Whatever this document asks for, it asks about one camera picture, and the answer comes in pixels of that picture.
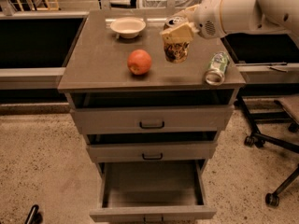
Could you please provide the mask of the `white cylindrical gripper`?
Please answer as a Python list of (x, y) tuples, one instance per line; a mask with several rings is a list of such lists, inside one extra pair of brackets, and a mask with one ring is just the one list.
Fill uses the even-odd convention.
[(198, 29), (199, 35), (205, 39), (225, 37), (221, 24), (221, 2), (222, 0), (204, 0), (199, 6), (186, 7), (183, 10), (184, 17), (193, 18), (195, 24), (187, 21), (167, 23), (160, 32), (163, 41), (167, 44), (191, 42)]

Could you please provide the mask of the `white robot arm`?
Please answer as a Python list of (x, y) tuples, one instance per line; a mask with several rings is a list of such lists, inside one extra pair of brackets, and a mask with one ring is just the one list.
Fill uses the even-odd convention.
[(204, 0), (174, 16), (180, 21), (161, 32), (168, 44), (190, 42), (195, 35), (299, 35), (299, 0)]

